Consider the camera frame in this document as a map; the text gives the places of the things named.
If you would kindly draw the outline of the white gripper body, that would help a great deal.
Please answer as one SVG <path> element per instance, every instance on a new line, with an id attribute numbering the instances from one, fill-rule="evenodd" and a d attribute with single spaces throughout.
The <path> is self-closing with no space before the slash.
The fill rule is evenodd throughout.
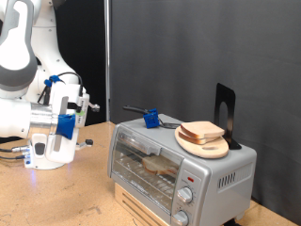
<path id="1" fill-rule="evenodd" d="M 79 129 L 85 126 L 89 95 L 80 85 L 55 83 L 50 104 L 57 120 L 53 135 L 48 137 L 45 156 L 56 163 L 70 163 L 75 154 Z"/>

